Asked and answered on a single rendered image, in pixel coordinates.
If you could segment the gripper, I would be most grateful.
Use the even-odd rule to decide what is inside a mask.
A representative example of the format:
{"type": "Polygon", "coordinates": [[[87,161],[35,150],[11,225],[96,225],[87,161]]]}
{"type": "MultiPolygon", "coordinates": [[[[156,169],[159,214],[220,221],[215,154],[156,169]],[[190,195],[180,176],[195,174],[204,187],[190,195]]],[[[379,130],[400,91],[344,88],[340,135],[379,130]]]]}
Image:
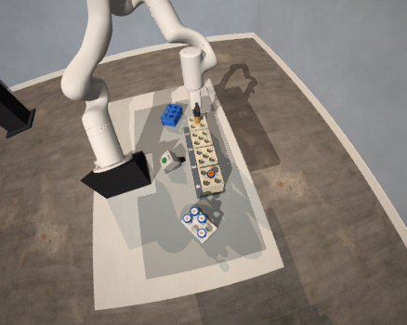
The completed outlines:
{"type": "MultiPolygon", "coordinates": [[[[187,89],[187,88],[186,88],[187,89]]],[[[202,102],[201,102],[201,89],[197,89],[197,90],[188,90],[188,94],[189,94],[189,99],[191,101],[191,105],[190,108],[193,111],[194,117],[200,117],[201,113],[200,113],[200,108],[202,107],[202,102]],[[198,106],[199,105],[199,106],[198,106]],[[196,108],[196,109],[195,109],[196,108]],[[196,113],[197,112],[197,113],[196,113]]]]}

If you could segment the beige tube rack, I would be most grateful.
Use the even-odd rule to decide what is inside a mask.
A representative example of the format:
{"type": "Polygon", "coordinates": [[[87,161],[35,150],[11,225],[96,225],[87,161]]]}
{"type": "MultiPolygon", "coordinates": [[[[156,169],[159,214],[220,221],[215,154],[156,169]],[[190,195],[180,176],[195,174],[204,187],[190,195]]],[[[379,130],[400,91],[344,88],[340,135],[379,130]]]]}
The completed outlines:
{"type": "MultiPolygon", "coordinates": [[[[190,213],[189,213],[189,215],[191,216],[190,213]]],[[[212,224],[207,218],[206,218],[206,223],[205,223],[204,225],[200,225],[199,222],[198,222],[198,219],[197,219],[197,218],[193,218],[192,216],[191,216],[191,220],[192,220],[192,224],[191,224],[191,225],[187,225],[183,220],[182,220],[182,223],[183,223],[184,226],[185,226],[190,232],[192,232],[192,233],[198,238],[198,240],[201,241],[203,244],[208,240],[208,238],[209,238],[212,234],[214,234],[214,233],[217,231],[217,227],[216,227],[214,224],[212,224]],[[199,226],[199,227],[198,227],[198,226],[199,226]],[[205,237],[204,239],[199,238],[198,235],[197,235],[197,232],[194,232],[194,231],[199,230],[200,228],[203,228],[203,229],[206,230],[206,237],[205,237]],[[208,232],[208,231],[209,231],[209,232],[208,232]]]]}

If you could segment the beige bucket adapter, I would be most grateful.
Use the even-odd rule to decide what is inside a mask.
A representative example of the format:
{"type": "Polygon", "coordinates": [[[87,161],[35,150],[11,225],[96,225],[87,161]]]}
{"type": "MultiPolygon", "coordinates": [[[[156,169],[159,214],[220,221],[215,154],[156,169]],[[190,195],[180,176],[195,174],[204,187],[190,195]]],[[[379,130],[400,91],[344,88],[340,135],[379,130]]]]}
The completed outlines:
{"type": "Polygon", "coordinates": [[[200,168],[198,170],[200,174],[199,177],[201,181],[203,195],[223,191],[224,181],[222,178],[219,165],[200,168]],[[207,171],[209,170],[215,171],[215,177],[213,179],[209,179],[207,177],[207,171]]]}
{"type": "Polygon", "coordinates": [[[195,149],[194,153],[198,169],[218,165],[214,146],[195,149]]]}
{"type": "Polygon", "coordinates": [[[213,146],[212,138],[209,133],[209,129],[190,132],[193,151],[199,148],[205,148],[213,146]]]}
{"type": "Polygon", "coordinates": [[[204,114],[200,116],[200,123],[196,124],[194,122],[194,116],[188,117],[188,122],[191,132],[208,129],[204,114]]]}

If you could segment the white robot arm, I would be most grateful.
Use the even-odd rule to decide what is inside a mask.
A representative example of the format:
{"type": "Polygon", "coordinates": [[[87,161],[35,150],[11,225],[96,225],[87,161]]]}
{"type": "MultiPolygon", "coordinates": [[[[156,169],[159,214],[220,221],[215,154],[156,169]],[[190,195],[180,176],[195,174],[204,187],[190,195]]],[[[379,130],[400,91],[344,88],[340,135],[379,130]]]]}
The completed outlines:
{"type": "Polygon", "coordinates": [[[85,38],[79,52],[63,73],[61,89],[67,98],[86,103],[82,121],[97,157],[97,167],[93,171],[100,173],[133,158],[132,155],[128,158],[125,155],[124,158],[115,133],[108,112],[108,86],[103,79],[93,74],[105,57],[112,39],[112,14],[127,16],[145,3],[168,43],[190,45],[179,52],[184,86],[189,90],[206,88],[208,95],[214,94],[211,80],[204,78],[204,73],[215,68],[217,56],[202,34],[182,25],[170,0],[86,1],[88,23],[85,38]]]}

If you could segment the blue tube rack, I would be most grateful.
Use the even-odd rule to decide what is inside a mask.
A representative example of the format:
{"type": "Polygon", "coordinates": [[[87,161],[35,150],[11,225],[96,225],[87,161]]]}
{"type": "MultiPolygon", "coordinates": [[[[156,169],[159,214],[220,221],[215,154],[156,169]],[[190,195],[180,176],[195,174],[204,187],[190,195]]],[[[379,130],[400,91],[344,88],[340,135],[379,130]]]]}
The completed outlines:
{"type": "Polygon", "coordinates": [[[181,107],[181,105],[168,104],[166,109],[164,110],[163,115],[161,116],[162,123],[165,125],[170,125],[170,126],[176,127],[177,122],[182,114],[182,108],[180,108],[180,107],[181,107]],[[166,116],[166,115],[168,115],[168,116],[166,116]]]}

